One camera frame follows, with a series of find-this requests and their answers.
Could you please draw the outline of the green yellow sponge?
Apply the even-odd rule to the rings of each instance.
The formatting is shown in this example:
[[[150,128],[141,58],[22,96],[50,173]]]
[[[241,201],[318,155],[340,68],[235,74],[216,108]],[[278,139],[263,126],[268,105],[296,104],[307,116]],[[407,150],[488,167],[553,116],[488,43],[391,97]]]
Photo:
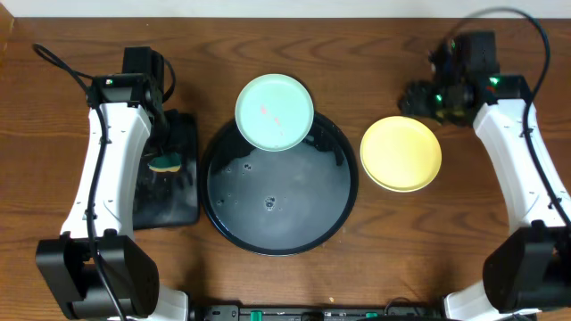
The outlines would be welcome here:
[[[164,153],[161,156],[153,158],[148,163],[148,168],[157,173],[178,172],[181,168],[182,161],[176,152]]]

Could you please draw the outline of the yellow plate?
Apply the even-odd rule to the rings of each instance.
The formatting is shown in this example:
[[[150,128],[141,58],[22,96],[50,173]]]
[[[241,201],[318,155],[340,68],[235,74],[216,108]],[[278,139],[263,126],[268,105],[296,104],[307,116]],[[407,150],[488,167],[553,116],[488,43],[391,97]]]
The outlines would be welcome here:
[[[418,120],[391,116],[372,124],[360,142],[360,161],[368,177],[397,193],[420,190],[436,178],[442,149],[431,129]]]

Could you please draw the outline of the light green plate top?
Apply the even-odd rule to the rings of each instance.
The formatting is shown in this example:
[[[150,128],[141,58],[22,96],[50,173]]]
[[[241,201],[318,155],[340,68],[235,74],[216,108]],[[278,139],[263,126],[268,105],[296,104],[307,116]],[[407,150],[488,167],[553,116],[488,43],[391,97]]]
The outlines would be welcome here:
[[[251,80],[236,100],[235,120],[242,137],[267,152],[295,147],[309,134],[314,103],[306,87],[284,74]]]

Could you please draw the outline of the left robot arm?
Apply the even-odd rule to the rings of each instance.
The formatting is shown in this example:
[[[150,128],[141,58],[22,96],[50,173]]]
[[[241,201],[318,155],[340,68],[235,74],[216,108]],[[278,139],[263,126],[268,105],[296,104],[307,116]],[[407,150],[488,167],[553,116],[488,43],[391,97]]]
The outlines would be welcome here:
[[[39,242],[37,267],[70,320],[187,320],[187,294],[161,284],[134,237],[141,156],[153,120],[167,127],[161,87],[143,73],[100,76],[87,99],[90,135],[79,189],[59,237]]]

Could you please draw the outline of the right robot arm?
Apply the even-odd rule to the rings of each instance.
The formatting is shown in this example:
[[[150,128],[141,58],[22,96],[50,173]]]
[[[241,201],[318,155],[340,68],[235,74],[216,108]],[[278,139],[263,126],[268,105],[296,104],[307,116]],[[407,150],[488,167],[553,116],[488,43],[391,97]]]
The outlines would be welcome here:
[[[508,211],[508,239],[485,260],[481,281],[444,297],[445,316],[503,320],[569,307],[570,194],[542,140],[525,79],[415,81],[399,108],[406,116],[471,126],[492,161]]]

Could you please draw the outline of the rectangular black sponge tray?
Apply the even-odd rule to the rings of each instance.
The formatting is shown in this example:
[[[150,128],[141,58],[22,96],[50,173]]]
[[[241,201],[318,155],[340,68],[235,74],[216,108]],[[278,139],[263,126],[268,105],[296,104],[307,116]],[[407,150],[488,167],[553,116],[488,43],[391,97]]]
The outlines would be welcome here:
[[[182,161],[178,172],[151,171],[148,163],[158,156],[151,155],[150,145],[144,148],[133,201],[133,227],[136,230],[189,226],[198,221],[197,128],[192,115],[181,114],[184,147],[177,152]]]

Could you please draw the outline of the round black tray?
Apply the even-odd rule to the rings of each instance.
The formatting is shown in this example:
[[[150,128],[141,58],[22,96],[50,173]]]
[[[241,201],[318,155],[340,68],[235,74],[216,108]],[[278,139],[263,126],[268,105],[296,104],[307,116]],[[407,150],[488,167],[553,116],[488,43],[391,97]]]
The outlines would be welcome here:
[[[199,195],[216,229],[250,252],[289,256],[320,246],[350,216],[359,171],[349,140],[315,115],[295,147],[266,152],[229,121],[213,137],[199,171]]]

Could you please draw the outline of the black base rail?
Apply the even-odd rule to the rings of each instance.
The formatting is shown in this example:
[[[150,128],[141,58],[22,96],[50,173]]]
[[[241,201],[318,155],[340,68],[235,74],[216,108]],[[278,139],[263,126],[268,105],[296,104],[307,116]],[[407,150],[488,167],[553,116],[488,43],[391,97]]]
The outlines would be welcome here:
[[[296,307],[193,306],[190,321],[377,321],[445,320],[439,309],[391,306],[389,308],[333,309]]]

